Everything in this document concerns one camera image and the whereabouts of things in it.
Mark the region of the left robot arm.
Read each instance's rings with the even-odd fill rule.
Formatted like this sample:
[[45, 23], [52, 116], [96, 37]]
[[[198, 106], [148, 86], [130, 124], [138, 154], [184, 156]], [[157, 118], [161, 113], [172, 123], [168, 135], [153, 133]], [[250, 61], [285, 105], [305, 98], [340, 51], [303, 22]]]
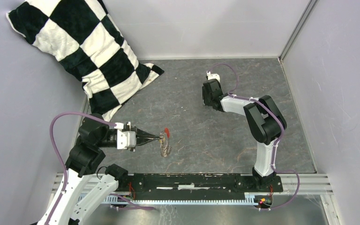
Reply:
[[[65, 115], [83, 117], [78, 128], [78, 138], [67, 160], [63, 160], [53, 134], [55, 122]], [[63, 178], [52, 203], [37, 222], [38, 225], [80, 225], [110, 193], [115, 190], [123, 191], [128, 187], [127, 170], [113, 164], [107, 167], [100, 183], [82, 200], [78, 200], [105, 158], [102, 147], [134, 151], [137, 146], [154, 141], [164, 143], [169, 138], [167, 129], [154, 135], [132, 126], [129, 122], [111, 123], [98, 113], [82, 112], [64, 112], [55, 116], [50, 124], [49, 134], [55, 154], [63, 168]]]

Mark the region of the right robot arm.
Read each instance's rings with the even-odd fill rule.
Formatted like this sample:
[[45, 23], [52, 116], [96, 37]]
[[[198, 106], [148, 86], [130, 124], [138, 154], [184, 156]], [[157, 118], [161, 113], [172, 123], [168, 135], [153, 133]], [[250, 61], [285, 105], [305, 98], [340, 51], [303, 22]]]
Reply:
[[286, 129], [286, 121], [271, 96], [261, 98], [225, 94], [217, 78], [209, 78], [202, 86], [203, 103], [225, 113], [245, 116], [251, 135], [257, 141], [256, 162], [252, 168], [252, 186], [264, 191], [276, 176], [278, 143]]

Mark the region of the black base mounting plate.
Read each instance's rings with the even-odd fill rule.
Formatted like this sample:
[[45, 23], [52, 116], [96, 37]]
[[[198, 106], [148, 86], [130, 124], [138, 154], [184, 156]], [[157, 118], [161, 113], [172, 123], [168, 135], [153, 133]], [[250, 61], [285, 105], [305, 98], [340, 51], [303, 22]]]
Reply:
[[281, 178], [257, 186], [251, 174], [135, 173], [120, 179], [116, 192], [135, 194], [136, 200], [242, 200], [246, 193], [283, 192]]

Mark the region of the black white checkered pillow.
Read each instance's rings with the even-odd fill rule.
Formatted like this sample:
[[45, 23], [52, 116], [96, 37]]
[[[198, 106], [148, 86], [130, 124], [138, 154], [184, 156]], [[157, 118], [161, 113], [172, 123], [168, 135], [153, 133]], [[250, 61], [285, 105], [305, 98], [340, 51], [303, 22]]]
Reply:
[[6, 17], [82, 83], [91, 112], [106, 121], [164, 73], [138, 60], [101, 0], [26, 0]]

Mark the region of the aluminium corner profile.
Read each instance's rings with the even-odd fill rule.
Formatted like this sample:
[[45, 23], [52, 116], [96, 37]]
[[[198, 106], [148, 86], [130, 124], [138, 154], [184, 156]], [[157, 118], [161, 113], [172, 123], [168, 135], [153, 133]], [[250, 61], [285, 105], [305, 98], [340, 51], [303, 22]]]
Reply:
[[302, 31], [305, 23], [309, 19], [311, 13], [313, 12], [316, 4], [319, 0], [309, 0], [307, 6], [305, 7], [303, 13], [301, 14], [296, 26], [294, 27], [290, 37], [288, 38], [281, 54], [278, 57], [279, 62], [282, 64], [286, 56], [288, 55], [289, 51], [291, 50], [293, 44], [295, 43], [297, 37], [299, 36], [300, 32]]

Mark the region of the aluminium frame rail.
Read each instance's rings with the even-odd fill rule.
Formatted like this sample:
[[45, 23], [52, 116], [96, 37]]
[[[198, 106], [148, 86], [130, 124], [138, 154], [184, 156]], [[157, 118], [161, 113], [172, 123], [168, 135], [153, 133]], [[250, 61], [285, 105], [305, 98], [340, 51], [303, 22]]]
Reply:
[[61, 196], [57, 211], [69, 214], [63, 223], [81, 225], [102, 203], [116, 209], [127, 205], [246, 205], [272, 210], [277, 195], [292, 200], [318, 195], [328, 223], [341, 224], [329, 178], [316, 173], [278, 173], [259, 182], [256, 176], [242, 173], [130, 173], [80, 178], [71, 172], [68, 182], [62, 174], [57, 175], [51, 202]]

